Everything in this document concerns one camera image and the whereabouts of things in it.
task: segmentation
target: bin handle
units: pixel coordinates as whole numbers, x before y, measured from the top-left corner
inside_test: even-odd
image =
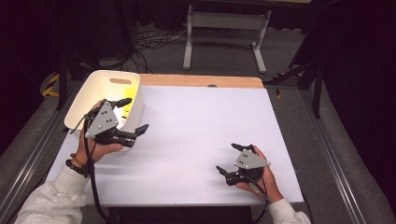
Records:
[[[128,84],[131,85],[132,81],[128,79],[122,79],[122,78],[111,78],[110,82],[112,83],[117,83],[117,84]]]

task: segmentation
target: gray carpet floor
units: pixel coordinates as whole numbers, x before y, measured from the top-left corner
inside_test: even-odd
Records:
[[[140,27],[138,31],[152,29],[151,26]],[[159,49],[145,49],[140,52],[146,57],[148,67],[155,74],[242,76],[270,80],[276,73],[288,71],[289,63],[303,41],[304,35],[298,30],[268,29],[262,44],[262,57],[267,67],[267,73],[264,75],[258,72],[250,48],[250,43],[255,41],[256,35],[252,31],[221,30],[219,32],[207,29],[194,31],[189,71],[182,69],[185,49],[184,35]],[[134,55],[134,59],[144,64],[141,56]],[[137,73],[146,72],[145,68],[132,61],[128,61],[123,66],[123,70]],[[294,82],[295,80],[291,78],[285,81],[287,85],[266,88],[269,91],[280,130],[302,192],[312,210],[313,218],[316,223],[357,223],[347,211],[346,199],[340,193],[339,183],[334,179],[334,172],[326,160],[324,146],[310,115],[311,109],[304,104],[302,93],[296,88],[290,87]],[[72,83],[81,84],[70,80],[69,85]],[[276,89],[280,89],[281,100],[276,96]],[[325,88],[322,91],[321,100],[321,120],[318,122],[323,125],[329,136],[335,156],[343,168],[365,223],[396,223],[386,197],[362,163],[356,148],[348,138]],[[0,167],[4,171],[0,173],[0,198],[7,196],[20,169],[50,124],[50,118],[59,113],[55,110],[56,105],[56,98],[46,97],[45,102],[37,109],[0,158]],[[49,146],[45,148],[45,154],[40,163],[27,180],[29,184],[21,198],[28,195],[31,188],[48,170],[65,135],[63,120],[61,120],[53,131]],[[307,203],[296,203],[293,207],[295,210],[308,214]],[[261,209],[261,206],[252,207],[252,215],[256,217]],[[94,206],[87,205],[82,208],[82,212],[84,215],[82,223],[103,223]],[[262,223],[272,223],[269,213],[264,216]]]

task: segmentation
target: sleeve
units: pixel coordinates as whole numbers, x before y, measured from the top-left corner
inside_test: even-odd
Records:
[[[295,212],[287,199],[270,204],[270,213],[275,224],[311,223],[304,212]]]
[[[32,192],[15,223],[80,223],[88,179],[64,166],[53,182]]]

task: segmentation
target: person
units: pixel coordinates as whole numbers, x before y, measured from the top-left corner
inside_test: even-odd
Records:
[[[89,149],[92,150],[95,145],[91,138],[88,139]],[[92,153],[94,161],[101,160],[106,154],[119,151],[122,149],[121,144],[101,145],[96,144]],[[254,147],[256,153],[265,158],[262,152]],[[80,223],[82,214],[80,208],[87,203],[87,194],[84,191],[89,178],[85,178],[81,172],[81,166],[87,162],[87,156],[84,147],[84,135],[81,132],[79,144],[76,153],[73,153],[72,159],[62,167],[57,177],[50,182],[46,182],[27,198],[15,223]],[[265,166],[262,176],[263,183],[269,197],[269,211],[274,223],[310,223],[309,218],[303,212],[295,212],[287,199],[280,193],[274,174],[269,166]],[[255,192],[247,183],[237,183],[236,187],[247,190],[256,194],[264,201],[264,198]]]

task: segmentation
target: white tabletop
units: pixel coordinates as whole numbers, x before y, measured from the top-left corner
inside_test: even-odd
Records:
[[[289,153],[267,90],[143,86],[140,124],[149,124],[126,152],[95,164],[99,199],[105,206],[194,206],[260,204],[252,194],[229,187],[228,172],[240,152],[231,143],[258,146],[272,163],[282,194],[302,202]],[[78,146],[68,134],[47,181]],[[86,187],[93,203],[91,184]]]

